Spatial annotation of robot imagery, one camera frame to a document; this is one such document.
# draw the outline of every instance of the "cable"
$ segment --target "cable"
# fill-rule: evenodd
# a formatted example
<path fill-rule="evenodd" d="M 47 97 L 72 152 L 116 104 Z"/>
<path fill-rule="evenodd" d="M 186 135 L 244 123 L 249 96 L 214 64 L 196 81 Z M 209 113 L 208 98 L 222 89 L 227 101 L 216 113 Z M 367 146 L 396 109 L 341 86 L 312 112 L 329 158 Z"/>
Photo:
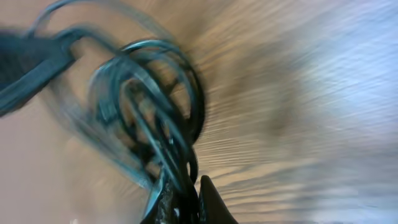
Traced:
<path fill-rule="evenodd" d="M 160 37 L 173 39 L 167 31 L 137 9 L 121 2 L 95 0 L 66 0 L 52 4 L 41 13 L 27 32 L 27 36 L 33 37 L 53 11 L 64 5 L 83 1 L 111 6 L 137 20 L 140 25 Z M 87 28 L 74 27 L 56 35 L 56 39 L 65 45 L 71 45 L 85 37 L 91 38 L 115 54 L 115 57 L 99 68 L 90 80 L 88 99 L 92 107 L 82 107 L 62 77 L 50 82 L 50 94 L 45 96 L 45 101 L 54 112 L 67 119 L 69 127 L 92 143 L 142 187 L 151 188 L 156 178 L 146 170 L 148 163 L 160 161 L 162 169 L 165 169 L 177 191 L 184 197 L 197 201 L 193 184 L 197 179 L 198 164 L 192 145 L 198 139 L 205 120 L 205 97 L 197 71 L 190 64 L 188 57 L 169 40 L 142 40 L 120 50 L 119 47 L 115 47 L 112 38 Z M 191 104 L 189 118 L 183 117 L 180 109 L 168 96 L 175 83 L 164 86 L 158 81 L 155 70 L 149 65 L 154 60 L 161 61 L 174 70 L 177 74 L 175 83 L 182 83 L 187 89 Z M 155 129 L 146 120 L 135 99 L 138 93 L 144 95 L 155 108 Z M 136 124 L 127 124 L 121 109 L 121 94 L 127 96 Z M 55 110 L 53 104 L 58 105 L 60 109 Z M 122 144 L 114 130 L 109 128 L 114 123 L 120 124 L 137 146 L 146 152 L 142 149 L 131 150 Z M 138 140 L 138 128 L 144 132 L 149 145 Z M 134 161 L 138 166 L 128 166 L 129 161 Z"/>

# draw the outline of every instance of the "floor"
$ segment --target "floor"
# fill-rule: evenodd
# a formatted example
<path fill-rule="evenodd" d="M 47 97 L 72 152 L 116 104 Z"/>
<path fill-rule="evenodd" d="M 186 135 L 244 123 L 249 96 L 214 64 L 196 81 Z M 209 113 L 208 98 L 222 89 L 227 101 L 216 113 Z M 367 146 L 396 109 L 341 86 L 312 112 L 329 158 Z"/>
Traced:
<path fill-rule="evenodd" d="M 0 24 L 27 27 L 50 2 L 3 0 Z M 201 69 L 200 174 L 239 223 L 398 222 L 398 3 L 126 2 Z M 49 30 L 79 21 L 123 43 L 151 36 L 89 5 L 62 10 Z M 68 74 L 82 93 L 109 57 L 83 48 L 81 75 Z M 1 223 L 139 223 L 146 193 L 59 127 L 40 98 L 0 120 L 0 136 Z"/>

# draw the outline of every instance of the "black cable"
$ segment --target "black cable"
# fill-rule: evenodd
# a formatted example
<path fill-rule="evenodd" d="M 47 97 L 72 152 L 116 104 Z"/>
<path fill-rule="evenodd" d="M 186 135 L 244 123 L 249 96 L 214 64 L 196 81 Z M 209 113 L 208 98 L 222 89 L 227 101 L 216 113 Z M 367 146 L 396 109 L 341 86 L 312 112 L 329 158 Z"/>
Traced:
<path fill-rule="evenodd" d="M 66 4 L 80 1 L 60 1 L 49 6 L 36 20 L 28 31 L 27 36 L 34 36 L 40 24 L 48 19 L 54 10 Z M 109 1 L 99 2 L 110 4 L 111 6 L 115 3 Z M 171 39 L 171 35 L 159 28 L 157 24 L 154 25 L 153 21 L 148 20 L 141 12 L 121 6 L 124 5 L 118 2 L 114 8 L 125 14 L 133 11 L 134 13 L 129 15 L 132 15 L 135 19 L 138 18 L 143 26 L 151 27 L 155 33 Z M 190 64 L 187 56 L 168 40 L 142 40 L 131 43 L 119 50 L 115 47 L 116 44 L 111 38 L 86 28 L 72 28 L 61 31 L 57 35 L 57 39 L 64 41 L 65 45 L 70 45 L 83 37 L 95 40 L 102 47 L 114 53 L 115 58 L 105 63 L 93 77 L 90 85 L 89 101 L 94 104 L 95 108 L 91 108 L 88 111 L 82 112 L 76 102 L 73 102 L 73 107 L 67 106 L 68 100 L 65 99 L 65 95 L 59 90 L 64 88 L 62 85 L 65 85 L 65 83 L 52 83 L 51 90 L 55 98 L 58 99 L 58 103 L 62 102 L 65 104 L 62 106 L 65 116 L 73 122 L 74 128 L 80 134 L 98 147 L 106 157 L 110 157 L 115 164 L 127 171 L 133 179 L 144 179 L 153 182 L 154 177 L 145 168 L 149 161 L 160 161 L 162 169 L 165 169 L 177 191 L 184 197 L 197 202 L 197 195 L 193 185 L 198 175 L 198 164 L 192 145 L 198 139 L 205 120 L 205 97 L 198 74 Z M 191 104 L 189 118 L 185 119 L 180 109 L 170 99 L 169 94 L 172 91 L 172 86 L 163 86 L 158 81 L 155 70 L 151 69 L 149 65 L 154 60 L 159 60 L 176 71 L 177 78 L 175 83 L 182 83 L 187 89 Z M 105 83 L 105 86 L 98 88 L 98 83 L 100 82 Z M 107 94 L 101 98 L 96 98 L 95 95 L 100 94 L 104 87 L 107 89 Z M 145 98 L 153 104 L 155 108 L 155 129 L 146 120 L 134 99 L 133 88 L 141 91 Z M 121 94 L 127 95 L 129 107 L 138 125 L 127 124 L 121 109 Z M 108 125 L 115 122 L 122 126 L 126 134 L 138 146 L 142 146 L 145 150 L 148 150 L 148 148 L 153 150 L 153 153 L 149 153 L 153 158 L 144 159 L 140 154 L 135 154 L 136 152 L 130 154 L 121 153 L 126 146 L 121 145 L 114 137 L 108 136 Z M 136 134 L 138 128 L 143 130 L 150 147 L 147 147 L 148 145 L 143 142 L 139 142 Z M 166 128 L 169 130 L 169 136 L 164 133 Z M 129 156 L 132 160 L 138 162 L 139 167 L 134 170 L 126 166 L 122 159 L 118 159 L 121 154 Z"/>

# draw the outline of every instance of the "coiled cable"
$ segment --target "coiled cable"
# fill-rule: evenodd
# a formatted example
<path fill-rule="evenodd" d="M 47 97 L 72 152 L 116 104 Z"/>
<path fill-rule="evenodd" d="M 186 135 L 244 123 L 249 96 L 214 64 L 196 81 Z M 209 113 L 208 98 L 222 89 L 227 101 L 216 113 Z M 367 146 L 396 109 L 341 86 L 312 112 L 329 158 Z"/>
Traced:
<path fill-rule="evenodd" d="M 172 43 L 173 37 L 166 30 L 142 12 L 121 2 L 66 0 L 49 6 L 34 22 L 27 36 L 33 37 L 53 11 L 66 4 L 83 1 L 111 6 L 166 40 L 142 40 L 119 48 L 111 38 L 87 28 L 61 31 L 55 37 L 60 41 L 76 41 L 89 37 L 115 54 L 115 57 L 99 68 L 90 81 L 88 98 L 94 107 L 82 107 L 62 77 L 49 83 L 50 93 L 45 95 L 45 101 L 57 116 L 66 118 L 69 128 L 92 143 L 142 187 L 151 188 L 157 178 L 146 170 L 146 165 L 150 161 L 160 161 L 161 169 L 166 171 L 177 191 L 186 198 L 197 200 L 193 184 L 197 179 L 198 165 L 192 145 L 198 139 L 205 120 L 205 97 L 197 71 L 190 64 L 188 57 Z M 155 71 L 148 66 L 148 63 L 154 60 L 160 60 L 172 68 L 177 74 L 177 81 L 187 89 L 191 105 L 189 118 L 183 117 L 182 112 L 169 97 L 173 85 L 161 84 L 155 76 Z M 155 128 L 146 120 L 135 99 L 138 93 L 143 94 L 155 108 Z M 133 125 L 128 125 L 124 119 L 121 95 L 128 99 L 130 112 L 136 121 Z M 54 105 L 57 105 L 59 110 L 54 109 Z M 111 133 L 108 126 L 113 122 L 122 126 L 137 147 L 149 151 L 145 152 L 147 156 L 131 151 Z M 149 145 L 138 140 L 138 128 L 145 134 Z M 134 161 L 137 166 L 132 167 L 128 161 Z"/>

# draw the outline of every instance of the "black plastic object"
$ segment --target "black plastic object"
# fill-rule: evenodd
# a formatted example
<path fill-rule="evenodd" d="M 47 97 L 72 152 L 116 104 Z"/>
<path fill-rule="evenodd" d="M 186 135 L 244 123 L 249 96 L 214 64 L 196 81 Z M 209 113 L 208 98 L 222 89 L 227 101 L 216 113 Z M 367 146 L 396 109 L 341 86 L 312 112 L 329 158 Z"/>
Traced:
<path fill-rule="evenodd" d="M 0 116 L 24 106 L 74 61 L 57 40 L 0 32 Z"/>
<path fill-rule="evenodd" d="M 198 213 L 190 209 L 198 206 Z M 199 204 L 185 200 L 175 190 L 165 174 L 154 185 L 141 224 L 238 224 L 221 199 L 211 179 L 204 175 L 200 180 Z"/>
<path fill-rule="evenodd" d="M 200 179 L 199 219 L 201 224 L 238 224 L 207 175 Z"/>

